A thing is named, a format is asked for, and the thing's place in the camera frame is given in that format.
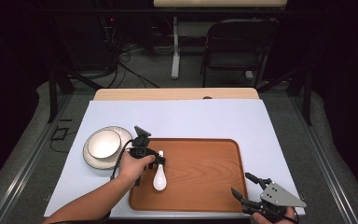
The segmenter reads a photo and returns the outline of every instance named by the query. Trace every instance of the white spoon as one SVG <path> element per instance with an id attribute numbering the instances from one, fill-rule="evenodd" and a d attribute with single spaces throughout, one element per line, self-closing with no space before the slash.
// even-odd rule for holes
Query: white spoon
<path id="1" fill-rule="evenodd" d="M 163 151 L 159 151 L 158 154 L 160 157 L 164 156 Z M 164 190 L 165 187 L 167 187 L 167 178 L 165 177 L 162 164 L 158 165 L 158 169 L 153 180 L 153 187 L 155 187 L 156 190 Z"/>

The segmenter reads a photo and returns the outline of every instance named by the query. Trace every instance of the human hand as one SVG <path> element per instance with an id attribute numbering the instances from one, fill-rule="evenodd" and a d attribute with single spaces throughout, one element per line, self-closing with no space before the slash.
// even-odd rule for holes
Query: human hand
<path id="1" fill-rule="evenodd" d="M 287 207 L 286 213 L 284 215 L 286 217 L 290 217 L 291 219 L 294 219 L 295 218 L 295 209 L 293 209 L 292 207 Z M 271 224 L 271 222 L 269 222 L 265 217 L 263 217 L 259 213 L 253 213 L 252 217 L 255 219 L 255 221 L 258 224 Z M 275 222 L 275 224 L 293 224 L 293 222 L 286 220 L 286 219 L 282 219 L 279 222 Z"/>
<path id="2" fill-rule="evenodd" d="M 141 176 L 144 168 L 147 164 L 155 160 L 155 156 L 150 155 L 143 157 L 141 159 L 133 158 L 129 152 L 125 151 L 121 157 L 120 162 L 120 171 L 117 177 L 126 178 L 130 182 L 135 183 L 135 181 Z"/>

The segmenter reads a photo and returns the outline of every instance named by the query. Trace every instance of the chair seat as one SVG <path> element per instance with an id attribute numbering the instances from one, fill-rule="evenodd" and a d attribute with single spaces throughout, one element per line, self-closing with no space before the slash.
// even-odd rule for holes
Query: chair seat
<path id="1" fill-rule="evenodd" d="M 211 68 L 241 68 L 255 71 L 259 61 L 257 55 L 252 52 L 211 52 L 207 65 Z"/>

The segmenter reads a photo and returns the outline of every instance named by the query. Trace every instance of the forearm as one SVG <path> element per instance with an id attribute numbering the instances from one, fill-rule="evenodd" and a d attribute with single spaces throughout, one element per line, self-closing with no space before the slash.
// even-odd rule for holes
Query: forearm
<path id="1" fill-rule="evenodd" d="M 132 188 L 133 184 L 133 181 L 125 176 L 118 176 L 94 191 L 68 203 L 43 223 L 101 219 Z"/>

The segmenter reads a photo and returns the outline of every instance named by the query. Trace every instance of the gray floor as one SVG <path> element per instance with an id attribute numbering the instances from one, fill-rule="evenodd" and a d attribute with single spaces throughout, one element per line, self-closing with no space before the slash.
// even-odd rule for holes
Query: gray floor
<path id="1" fill-rule="evenodd" d="M 139 50 L 131 54 L 126 65 L 162 88 L 179 88 L 201 86 L 200 62 L 201 57 L 197 54 L 183 54 L 177 80 L 171 79 L 171 54 Z M 98 78 L 95 82 L 106 87 L 112 77 Z M 213 73 L 207 86 L 239 87 L 244 82 L 245 77 L 241 75 Z M 48 196 L 54 190 L 66 160 L 65 152 L 72 145 L 74 132 L 94 93 L 83 83 L 74 81 L 74 84 L 74 95 L 60 95 L 61 112 L 52 124 L 47 124 L 48 84 L 38 88 L 40 99 L 34 118 L 0 172 L 0 223 L 40 223 L 43 220 Z M 111 87 L 145 86 L 140 78 L 119 68 L 117 80 Z M 313 125 L 310 128 L 299 115 L 300 99 L 288 98 L 282 91 L 285 87 L 283 83 L 260 97 L 266 104 L 297 189 L 308 204 L 301 223 L 358 223 L 358 184 L 334 147 L 323 100 L 312 94 Z M 50 141 L 57 127 L 66 128 L 73 134 L 62 141 Z"/>

